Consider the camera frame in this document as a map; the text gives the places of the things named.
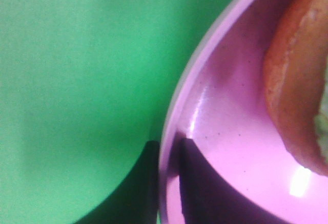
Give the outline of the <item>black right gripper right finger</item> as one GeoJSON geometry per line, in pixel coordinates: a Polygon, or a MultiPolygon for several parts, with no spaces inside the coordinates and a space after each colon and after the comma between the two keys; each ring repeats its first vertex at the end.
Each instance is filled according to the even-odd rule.
{"type": "Polygon", "coordinates": [[[179,147],[179,186],[185,223],[284,223],[228,184],[189,138],[179,147]]]}

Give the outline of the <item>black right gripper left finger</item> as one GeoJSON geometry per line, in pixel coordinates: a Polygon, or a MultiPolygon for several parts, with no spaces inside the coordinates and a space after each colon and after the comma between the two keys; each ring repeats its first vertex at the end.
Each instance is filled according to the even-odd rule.
{"type": "Polygon", "coordinates": [[[77,223],[157,223],[159,142],[146,142],[119,186],[77,223]]]}

